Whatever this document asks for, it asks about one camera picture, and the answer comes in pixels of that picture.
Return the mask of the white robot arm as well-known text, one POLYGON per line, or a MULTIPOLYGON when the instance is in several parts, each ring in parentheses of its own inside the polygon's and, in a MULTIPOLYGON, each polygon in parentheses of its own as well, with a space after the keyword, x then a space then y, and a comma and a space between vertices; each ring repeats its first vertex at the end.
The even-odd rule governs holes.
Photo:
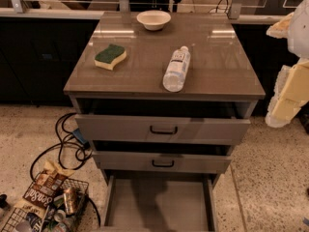
POLYGON ((267 125, 282 128, 309 102, 309 0, 303 0, 292 13, 271 25, 267 35, 286 38, 288 50, 298 57, 292 67, 282 66, 267 108, 267 125))

